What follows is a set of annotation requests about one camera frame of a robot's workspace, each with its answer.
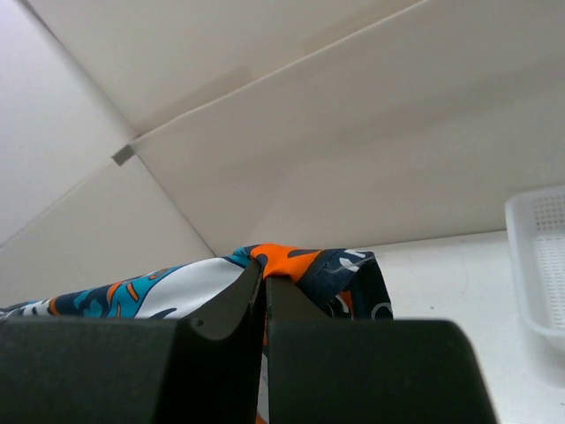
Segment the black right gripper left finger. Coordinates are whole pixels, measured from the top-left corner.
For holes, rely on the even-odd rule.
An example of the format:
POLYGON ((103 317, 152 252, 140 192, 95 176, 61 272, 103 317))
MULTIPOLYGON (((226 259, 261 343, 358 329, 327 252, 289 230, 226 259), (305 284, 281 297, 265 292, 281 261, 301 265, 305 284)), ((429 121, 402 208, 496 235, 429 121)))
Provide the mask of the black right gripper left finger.
POLYGON ((260 265, 181 319, 1 321, 4 423, 252 423, 265 316, 260 265))

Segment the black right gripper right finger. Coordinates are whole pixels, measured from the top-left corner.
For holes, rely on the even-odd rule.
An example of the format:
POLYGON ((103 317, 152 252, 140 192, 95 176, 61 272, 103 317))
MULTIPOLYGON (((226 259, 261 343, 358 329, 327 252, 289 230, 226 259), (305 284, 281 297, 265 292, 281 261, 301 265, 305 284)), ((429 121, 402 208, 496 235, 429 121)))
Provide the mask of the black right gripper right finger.
POLYGON ((443 320, 344 320, 267 280, 271 423, 495 423, 475 352, 443 320))

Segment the colourful patterned shorts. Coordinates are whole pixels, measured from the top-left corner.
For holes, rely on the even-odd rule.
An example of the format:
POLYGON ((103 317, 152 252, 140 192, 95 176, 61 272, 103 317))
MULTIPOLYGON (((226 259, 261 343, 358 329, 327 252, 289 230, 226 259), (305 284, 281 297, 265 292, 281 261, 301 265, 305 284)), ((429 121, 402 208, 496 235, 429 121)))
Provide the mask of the colourful patterned shorts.
POLYGON ((260 265, 265 316, 256 417, 269 422, 267 280, 290 282, 332 319, 392 319, 392 305, 378 262, 370 252, 300 249, 263 244, 233 254, 160 269, 105 286, 6 307, 24 315, 148 319, 167 313, 181 319, 233 284, 252 262, 260 265))

